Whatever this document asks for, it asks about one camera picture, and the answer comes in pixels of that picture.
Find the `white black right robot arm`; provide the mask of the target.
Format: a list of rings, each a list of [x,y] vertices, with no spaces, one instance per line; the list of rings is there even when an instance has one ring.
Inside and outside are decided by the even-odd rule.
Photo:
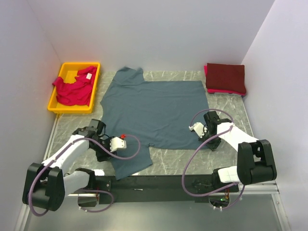
[[[206,147],[215,151],[224,140],[237,152],[237,164],[214,170],[213,190],[222,192],[228,183],[250,185],[277,178],[271,143],[248,135],[235,126],[232,119],[220,118],[217,111],[205,109],[205,125],[196,123],[193,130]]]

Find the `blue-grey t shirt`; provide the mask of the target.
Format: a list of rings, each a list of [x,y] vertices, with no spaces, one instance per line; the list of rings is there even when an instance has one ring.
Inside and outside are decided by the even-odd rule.
[[[193,117],[208,108],[201,81],[146,81],[142,69],[119,69],[101,106],[109,136],[126,134],[127,148],[112,158],[120,180],[152,165],[149,147],[193,150],[198,138],[189,130]]]

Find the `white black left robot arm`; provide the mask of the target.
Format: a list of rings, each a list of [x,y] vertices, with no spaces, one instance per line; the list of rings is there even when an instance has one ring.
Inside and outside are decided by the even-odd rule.
[[[29,206],[33,215],[41,217],[49,211],[58,210],[64,198],[78,190],[111,195],[99,189],[94,170],[77,168],[72,174],[65,175],[75,159],[88,149],[95,152],[99,162],[108,161],[114,156],[110,152],[112,138],[103,139],[105,128],[102,121],[92,119],[87,127],[76,129],[56,154],[28,167],[22,201]]]

